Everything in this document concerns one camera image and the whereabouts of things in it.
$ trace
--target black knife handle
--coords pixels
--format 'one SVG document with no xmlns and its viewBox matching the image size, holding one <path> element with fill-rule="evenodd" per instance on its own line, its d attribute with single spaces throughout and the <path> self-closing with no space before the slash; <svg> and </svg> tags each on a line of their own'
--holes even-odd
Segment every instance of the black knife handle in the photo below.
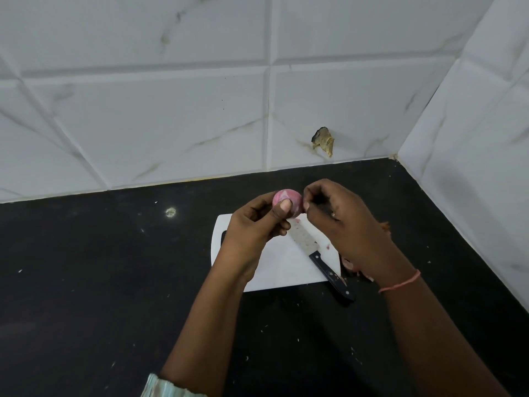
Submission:
<svg viewBox="0 0 529 397">
<path fill-rule="evenodd" d="M 334 270 L 331 269 L 327 264 L 322 260 L 321 253 L 319 251 L 316 251 L 314 253 L 311 253 L 308 256 L 312 263 L 320 269 L 320 271 L 323 273 L 323 275 L 329 280 L 329 283 L 340 293 L 340 295 L 344 296 L 346 299 L 350 301 L 354 301 L 354 295 L 349 288 L 343 284 L 343 282 L 340 280 L 338 275 L 334 273 Z"/>
</svg>

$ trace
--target knife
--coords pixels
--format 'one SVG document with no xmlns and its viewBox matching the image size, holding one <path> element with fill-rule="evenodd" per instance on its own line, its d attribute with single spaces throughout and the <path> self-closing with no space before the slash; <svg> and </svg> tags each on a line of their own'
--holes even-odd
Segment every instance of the knife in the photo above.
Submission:
<svg viewBox="0 0 529 397">
<path fill-rule="evenodd" d="M 342 280 L 334 270 L 331 269 L 327 264 L 322 260 L 322 255 L 319 251 L 320 245 L 310 235 L 307 230 L 299 223 L 299 220 L 290 219 L 290 230 L 288 233 L 292 239 L 298 244 L 301 250 L 312 260 L 312 263 L 320 269 L 321 273 L 329 280 L 329 283 L 335 288 L 336 291 L 340 293 L 343 297 L 350 301 L 354 301 L 354 295 L 352 290 L 347 287 L 345 280 Z"/>
</svg>

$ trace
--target light blue sleeve cuff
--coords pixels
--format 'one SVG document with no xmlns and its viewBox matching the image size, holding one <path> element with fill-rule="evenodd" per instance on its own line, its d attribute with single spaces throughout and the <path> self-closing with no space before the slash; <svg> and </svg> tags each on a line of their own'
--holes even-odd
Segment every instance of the light blue sleeve cuff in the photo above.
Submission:
<svg viewBox="0 0 529 397">
<path fill-rule="evenodd" d="M 207 397 L 205 394 L 191 393 L 184 388 L 176 387 L 167 380 L 158 379 L 158 377 L 151 373 L 147 384 L 143 389 L 141 397 Z"/>
</svg>

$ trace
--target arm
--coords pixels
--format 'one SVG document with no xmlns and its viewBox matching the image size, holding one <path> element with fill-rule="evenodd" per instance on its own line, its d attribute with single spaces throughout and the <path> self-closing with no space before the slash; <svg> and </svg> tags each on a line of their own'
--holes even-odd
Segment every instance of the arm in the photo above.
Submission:
<svg viewBox="0 0 529 397">
<path fill-rule="evenodd" d="M 291 201 L 271 208 L 274 192 L 233 213 L 221 250 L 200 289 L 160 378 L 208 397 L 222 394 L 239 303 L 253 278 L 262 249 L 286 235 Z"/>
<path fill-rule="evenodd" d="M 314 204 L 317 195 L 328 200 L 334 218 Z M 308 220 L 381 288 L 416 273 L 354 193 L 320 180 L 305 188 L 304 201 Z M 420 277 L 384 292 L 384 298 L 400 352 L 421 395 L 508 396 Z"/>
</svg>

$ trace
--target white cutting board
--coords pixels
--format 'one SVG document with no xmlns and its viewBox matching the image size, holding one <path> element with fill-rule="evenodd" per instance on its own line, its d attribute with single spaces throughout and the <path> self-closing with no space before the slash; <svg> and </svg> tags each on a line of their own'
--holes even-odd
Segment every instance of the white cutting board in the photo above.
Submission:
<svg viewBox="0 0 529 397">
<path fill-rule="evenodd" d="M 221 214 L 217 217 L 213 236 L 211 238 L 211 265 L 215 262 L 218 251 L 221 249 L 222 233 L 228 228 L 231 214 Z M 314 237 L 320 245 L 323 261 L 340 274 L 340 258 L 338 251 L 332 246 L 329 239 L 316 227 L 309 223 L 306 214 L 301 214 L 296 219 Z M 298 284 L 318 283 L 327 281 L 318 268 L 307 255 L 287 234 L 284 237 L 274 237 L 267 242 L 255 276 L 246 285 L 244 292 L 259 289 L 287 287 Z"/>
</svg>

